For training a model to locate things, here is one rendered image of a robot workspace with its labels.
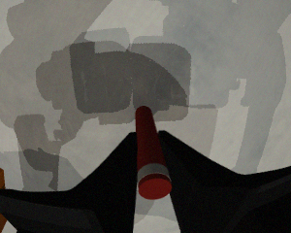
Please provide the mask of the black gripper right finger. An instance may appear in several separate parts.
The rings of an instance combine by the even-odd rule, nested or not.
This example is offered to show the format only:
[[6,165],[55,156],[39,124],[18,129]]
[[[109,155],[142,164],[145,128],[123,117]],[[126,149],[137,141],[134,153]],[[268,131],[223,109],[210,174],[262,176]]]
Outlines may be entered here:
[[291,191],[291,166],[240,175],[158,131],[180,233],[231,233],[243,215]]

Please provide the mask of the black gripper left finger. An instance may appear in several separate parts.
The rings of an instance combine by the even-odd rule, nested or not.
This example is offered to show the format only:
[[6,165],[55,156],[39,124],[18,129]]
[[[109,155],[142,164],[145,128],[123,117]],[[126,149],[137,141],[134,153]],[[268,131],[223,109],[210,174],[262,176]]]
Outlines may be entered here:
[[33,233],[133,233],[138,189],[137,133],[71,190],[0,189],[0,213]]

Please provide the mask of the dark red peg with white band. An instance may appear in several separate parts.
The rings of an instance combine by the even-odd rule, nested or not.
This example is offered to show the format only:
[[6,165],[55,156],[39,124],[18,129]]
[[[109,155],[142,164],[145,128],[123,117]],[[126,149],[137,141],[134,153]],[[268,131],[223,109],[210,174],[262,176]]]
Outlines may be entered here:
[[172,180],[166,170],[165,156],[152,113],[146,106],[135,110],[135,133],[139,194],[145,199],[165,198],[172,190]]

